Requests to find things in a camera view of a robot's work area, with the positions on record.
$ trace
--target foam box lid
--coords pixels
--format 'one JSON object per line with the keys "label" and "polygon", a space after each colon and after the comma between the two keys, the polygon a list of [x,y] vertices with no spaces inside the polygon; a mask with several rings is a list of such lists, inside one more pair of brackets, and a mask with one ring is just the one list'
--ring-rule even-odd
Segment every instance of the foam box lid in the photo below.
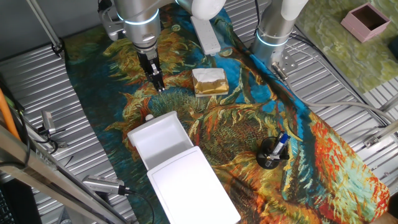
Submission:
{"label": "foam box lid", "polygon": [[235,224],[241,219],[197,146],[147,175],[171,224]]}

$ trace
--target metal bracket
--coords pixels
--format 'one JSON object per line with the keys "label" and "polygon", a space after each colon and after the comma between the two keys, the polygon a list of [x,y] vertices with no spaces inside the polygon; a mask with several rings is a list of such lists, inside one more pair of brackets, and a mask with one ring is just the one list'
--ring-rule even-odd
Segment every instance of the metal bracket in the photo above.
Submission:
{"label": "metal bracket", "polygon": [[279,63],[279,66],[285,73],[293,72],[299,67],[286,49],[282,52],[282,61]]}
{"label": "metal bracket", "polygon": [[363,143],[367,148],[369,148],[383,141],[385,138],[388,138],[389,136],[392,136],[394,139],[398,139],[398,121],[391,123],[380,132],[374,134],[373,136],[365,140],[365,142]]}
{"label": "metal bracket", "polygon": [[49,111],[42,111],[43,117],[43,127],[46,134],[54,134],[57,132],[55,129],[55,124],[52,119],[51,112]]}
{"label": "metal bracket", "polygon": [[372,136],[369,139],[365,140],[364,144],[365,144],[366,147],[369,148],[369,147],[372,147],[373,145],[375,145],[375,144],[377,144],[379,142],[380,142],[380,140],[379,140],[378,137]]}

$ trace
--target blue pen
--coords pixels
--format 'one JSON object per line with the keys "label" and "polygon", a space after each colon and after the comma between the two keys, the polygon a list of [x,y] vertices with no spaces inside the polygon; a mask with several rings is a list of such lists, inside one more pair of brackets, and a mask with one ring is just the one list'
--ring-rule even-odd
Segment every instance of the blue pen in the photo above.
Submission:
{"label": "blue pen", "polygon": [[274,150],[272,151],[272,155],[279,155],[281,154],[282,150],[284,149],[287,140],[289,140],[289,136],[284,133],[281,139],[279,140],[278,144],[275,146]]}

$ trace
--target white foam box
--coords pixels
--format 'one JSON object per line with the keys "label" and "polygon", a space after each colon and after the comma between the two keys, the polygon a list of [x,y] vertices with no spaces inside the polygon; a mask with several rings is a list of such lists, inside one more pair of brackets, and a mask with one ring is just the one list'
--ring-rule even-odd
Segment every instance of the white foam box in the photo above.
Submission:
{"label": "white foam box", "polygon": [[128,133],[171,224],[235,224],[241,217],[173,111]]}

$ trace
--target green fabric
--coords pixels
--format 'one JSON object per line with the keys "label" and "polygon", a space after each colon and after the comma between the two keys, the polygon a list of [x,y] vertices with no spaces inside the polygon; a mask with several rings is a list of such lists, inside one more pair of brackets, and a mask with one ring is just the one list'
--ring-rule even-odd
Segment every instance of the green fabric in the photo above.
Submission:
{"label": "green fabric", "polygon": [[[391,23],[362,44],[340,22],[350,10],[367,2]],[[398,61],[387,47],[398,34],[397,11],[398,0],[309,0],[296,24],[365,93],[398,76]]]}

